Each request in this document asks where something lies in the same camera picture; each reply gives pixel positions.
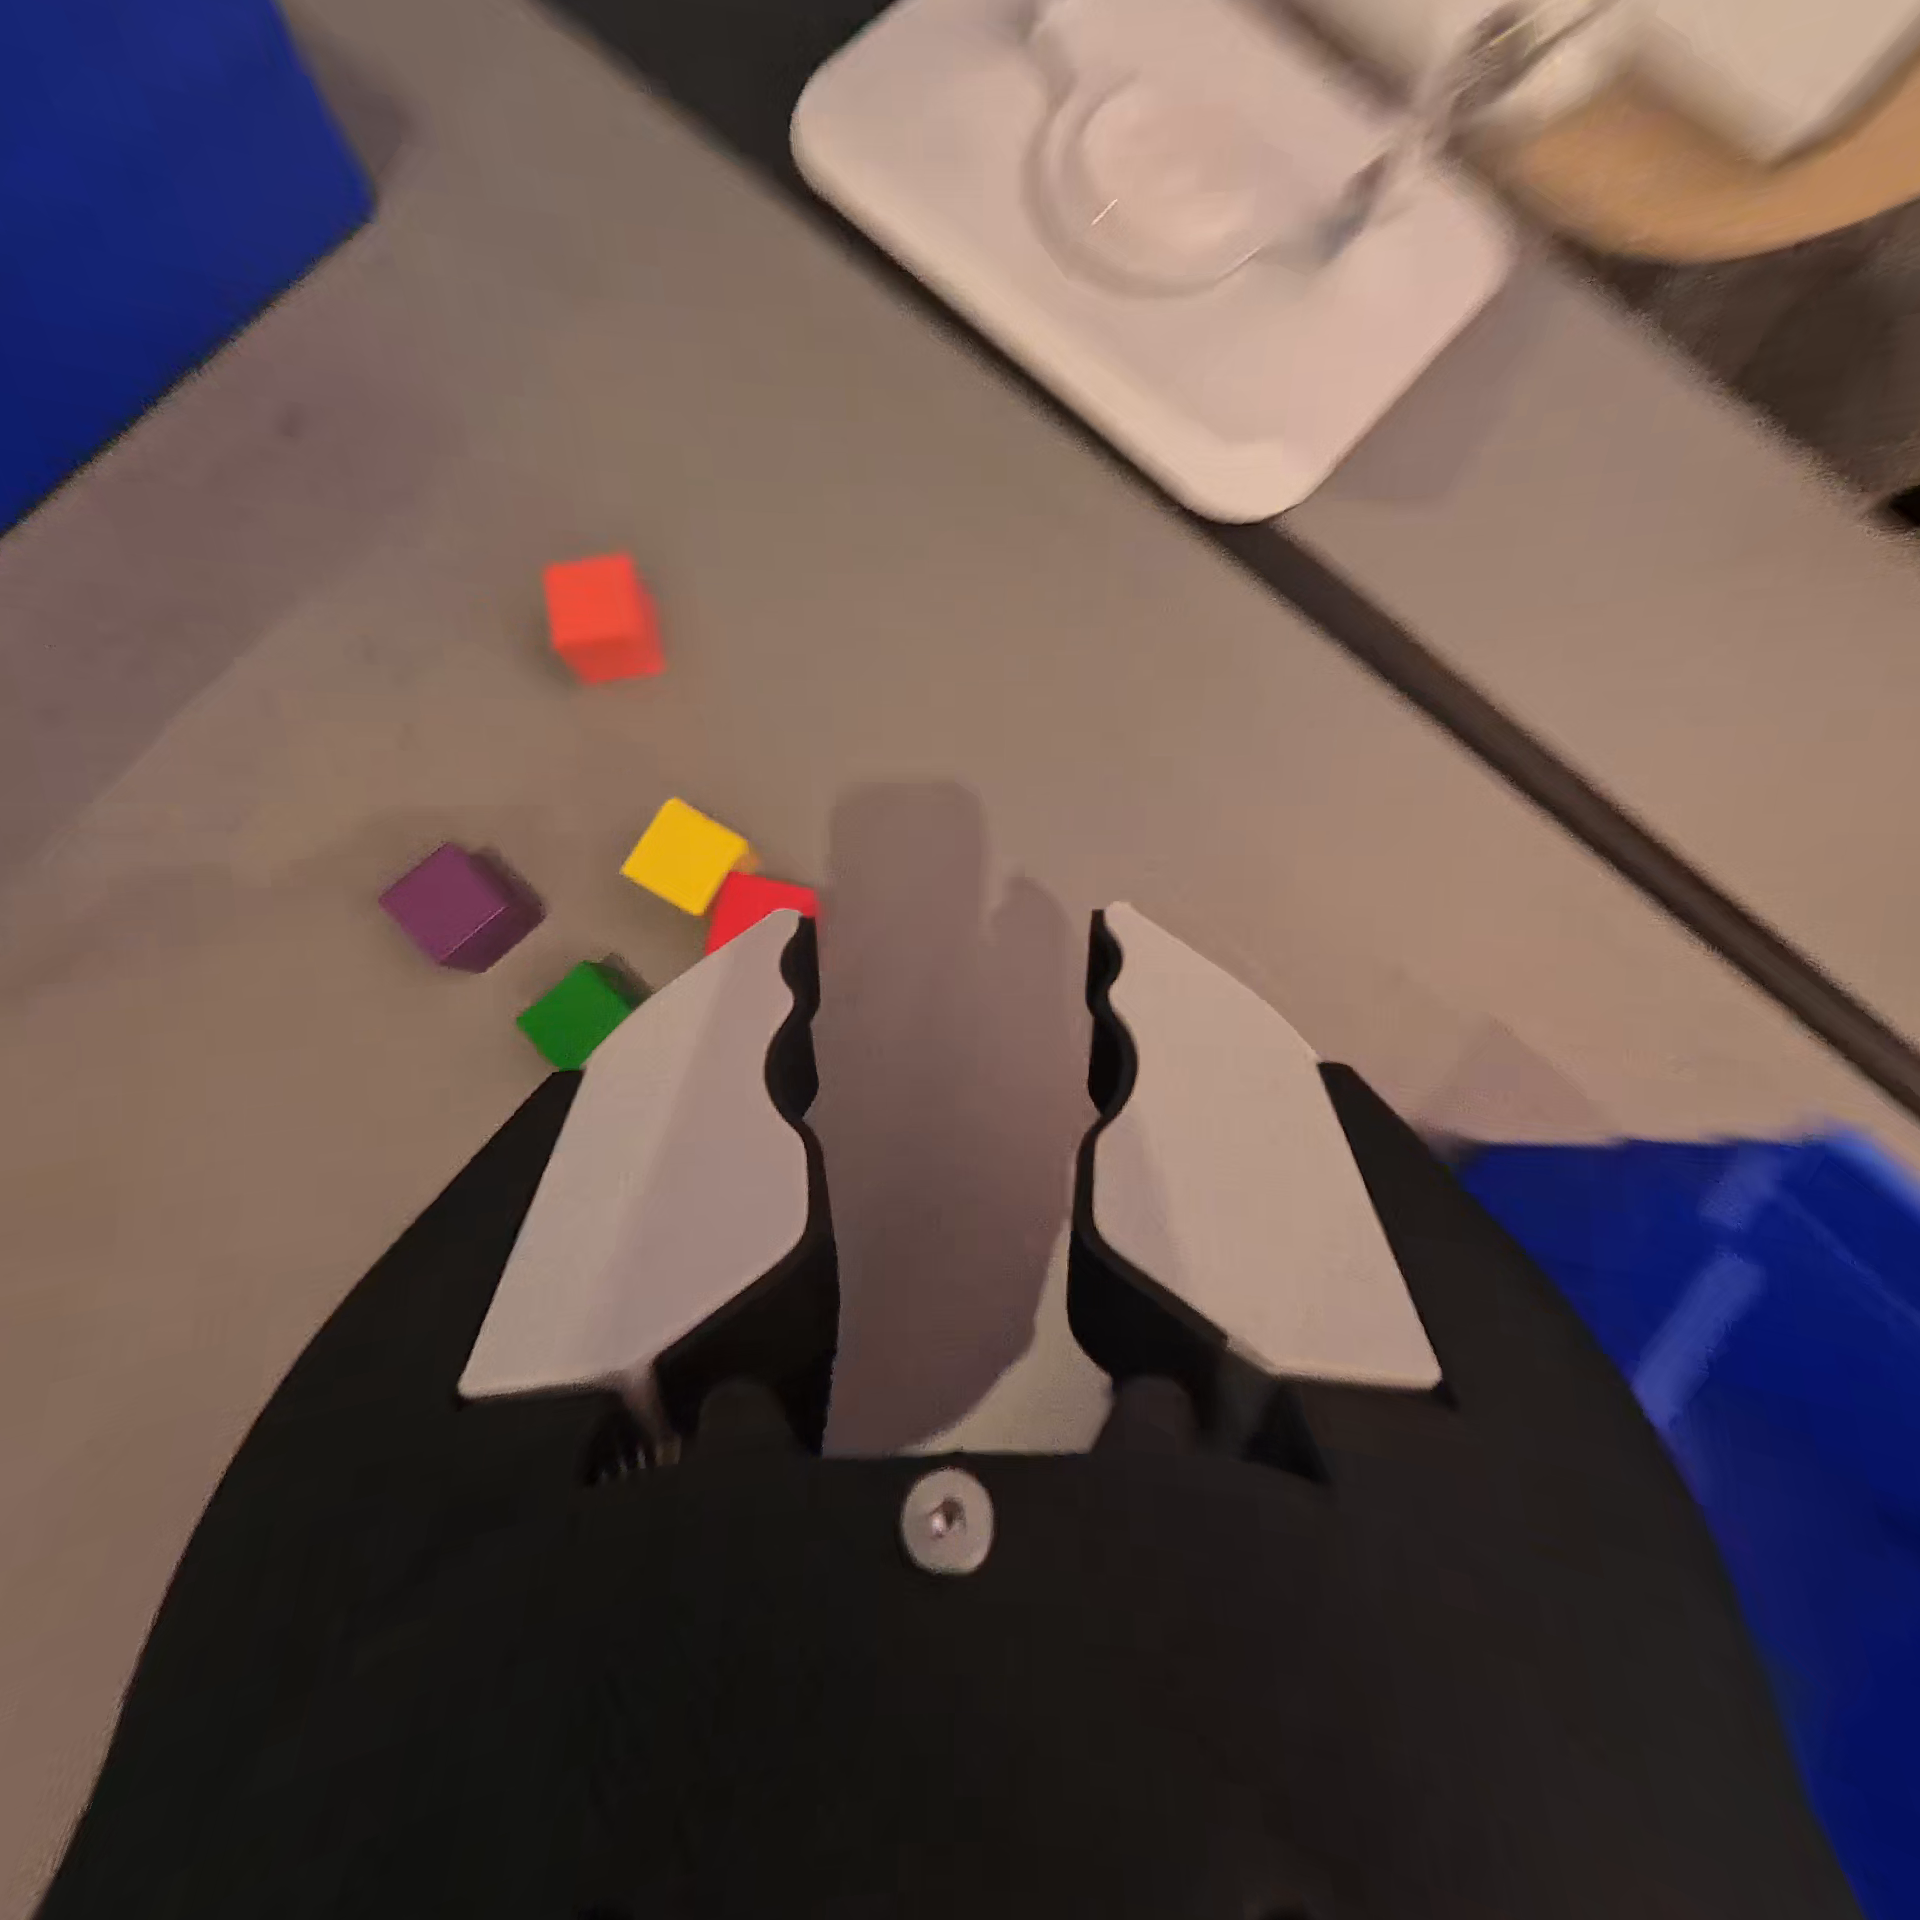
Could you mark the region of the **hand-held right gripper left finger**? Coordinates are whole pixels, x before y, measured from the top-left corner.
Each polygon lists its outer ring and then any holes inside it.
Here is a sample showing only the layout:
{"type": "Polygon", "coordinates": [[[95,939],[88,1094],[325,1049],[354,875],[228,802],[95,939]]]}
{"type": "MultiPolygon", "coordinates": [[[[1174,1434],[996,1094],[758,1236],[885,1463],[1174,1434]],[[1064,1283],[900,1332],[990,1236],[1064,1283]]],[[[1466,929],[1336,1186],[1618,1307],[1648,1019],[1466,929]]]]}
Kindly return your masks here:
{"type": "Polygon", "coordinates": [[[460,1375],[467,1401],[608,1388],[695,1421],[757,1380],[823,1421],[835,1239],[813,918],[779,907],[661,988],[580,1075],[460,1375]]]}

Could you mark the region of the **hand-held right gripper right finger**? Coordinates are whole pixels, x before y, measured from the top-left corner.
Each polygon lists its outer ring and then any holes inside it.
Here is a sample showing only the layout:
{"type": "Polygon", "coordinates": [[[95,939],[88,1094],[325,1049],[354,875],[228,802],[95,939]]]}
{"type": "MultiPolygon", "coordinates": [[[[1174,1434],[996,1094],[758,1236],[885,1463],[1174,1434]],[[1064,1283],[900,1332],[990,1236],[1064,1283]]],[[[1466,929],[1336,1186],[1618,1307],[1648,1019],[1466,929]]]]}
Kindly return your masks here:
{"type": "Polygon", "coordinates": [[[1421,1395],[1442,1365],[1322,1055],[1130,903],[1087,929],[1087,1100],[1069,1323],[1108,1375],[1216,1365],[1421,1395]]]}

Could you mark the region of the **green wooden cube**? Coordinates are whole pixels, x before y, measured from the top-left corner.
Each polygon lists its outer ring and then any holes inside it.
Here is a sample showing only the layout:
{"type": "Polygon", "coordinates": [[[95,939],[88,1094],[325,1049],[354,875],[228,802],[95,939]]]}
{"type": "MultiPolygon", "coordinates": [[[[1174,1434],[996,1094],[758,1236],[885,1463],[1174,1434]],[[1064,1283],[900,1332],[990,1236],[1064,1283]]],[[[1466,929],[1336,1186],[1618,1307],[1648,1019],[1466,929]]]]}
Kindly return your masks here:
{"type": "Polygon", "coordinates": [[[611,957],[572,966],[526,1003],[515,1027],[551,1071],[578,1071],[648,999],[648,990],[611,957]]]}

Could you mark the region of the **red wooden cube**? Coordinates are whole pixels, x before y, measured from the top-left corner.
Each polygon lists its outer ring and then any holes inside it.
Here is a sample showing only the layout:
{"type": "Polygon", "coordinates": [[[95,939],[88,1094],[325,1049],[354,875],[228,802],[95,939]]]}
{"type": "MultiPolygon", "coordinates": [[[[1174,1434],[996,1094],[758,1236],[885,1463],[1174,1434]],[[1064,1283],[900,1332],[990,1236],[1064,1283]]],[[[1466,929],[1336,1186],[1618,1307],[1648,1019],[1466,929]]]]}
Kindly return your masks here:
{"type": "Polygon", "coordinates": [[[806,885],[762,874],[730,874],[709,907],[704,956],[720,954],[735,937],[784,909],[804,921],[815,921],[821,906],[806,885]]]}

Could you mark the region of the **purple wooden cube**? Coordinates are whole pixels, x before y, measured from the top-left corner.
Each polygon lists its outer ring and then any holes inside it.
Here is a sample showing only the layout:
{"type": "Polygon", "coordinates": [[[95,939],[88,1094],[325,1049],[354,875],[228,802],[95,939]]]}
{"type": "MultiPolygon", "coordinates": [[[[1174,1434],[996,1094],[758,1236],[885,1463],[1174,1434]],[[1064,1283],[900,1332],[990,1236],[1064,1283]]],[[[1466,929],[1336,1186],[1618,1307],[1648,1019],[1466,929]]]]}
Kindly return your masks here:
{"type": "Polygon", "coordinates": [[[480,975],[547,916],[543,901],[488,849],[444,842],[376,894],[379,909],[439,969],[480,975]]]}

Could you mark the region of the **yellow wooden cube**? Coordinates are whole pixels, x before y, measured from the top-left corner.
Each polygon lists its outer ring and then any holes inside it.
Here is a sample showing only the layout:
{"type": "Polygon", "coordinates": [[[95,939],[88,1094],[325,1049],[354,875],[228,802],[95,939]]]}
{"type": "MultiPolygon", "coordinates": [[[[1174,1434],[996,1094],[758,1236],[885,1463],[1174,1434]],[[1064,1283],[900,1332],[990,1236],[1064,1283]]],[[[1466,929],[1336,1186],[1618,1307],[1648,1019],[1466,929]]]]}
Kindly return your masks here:
{"type": "Polygon", "coordinates": [[[754,874],[751,843],[682,798],[661,802],[618,875],[644,894],[701,918],[730,878],[754,874]]]}

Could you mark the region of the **blue plastic storage bin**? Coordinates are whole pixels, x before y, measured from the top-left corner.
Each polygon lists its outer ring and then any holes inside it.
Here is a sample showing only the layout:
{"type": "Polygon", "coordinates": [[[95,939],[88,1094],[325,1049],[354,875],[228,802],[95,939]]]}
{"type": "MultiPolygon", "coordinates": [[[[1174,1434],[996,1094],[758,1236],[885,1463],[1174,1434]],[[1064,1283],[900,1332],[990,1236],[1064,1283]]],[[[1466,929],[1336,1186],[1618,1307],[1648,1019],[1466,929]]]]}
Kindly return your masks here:
{"type": "Polygon", "coordinates": [[[5,531],[373,204],[278,4],[5,2],[5,531]]]}
{"type": "Polygon", "coordinates": [[[1860,1909],[1916,1918],[1916,1175],[1832,1132],[1487,1142],[1460,1181],[1706,1514],[1860,1909]]]}

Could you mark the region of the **orange wooden cube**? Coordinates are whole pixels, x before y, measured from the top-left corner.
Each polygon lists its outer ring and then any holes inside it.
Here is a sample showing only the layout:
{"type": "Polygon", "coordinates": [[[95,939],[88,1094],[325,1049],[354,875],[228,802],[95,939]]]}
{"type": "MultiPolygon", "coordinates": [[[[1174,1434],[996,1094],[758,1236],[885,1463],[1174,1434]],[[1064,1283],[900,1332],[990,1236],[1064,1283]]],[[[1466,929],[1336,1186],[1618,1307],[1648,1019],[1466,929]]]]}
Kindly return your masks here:
{"type": "Polygon", "coordinates": [[[583,686],[648,681],[664,673],[655,601],[627,553],[543,566],[549,647],[583,686]]]}

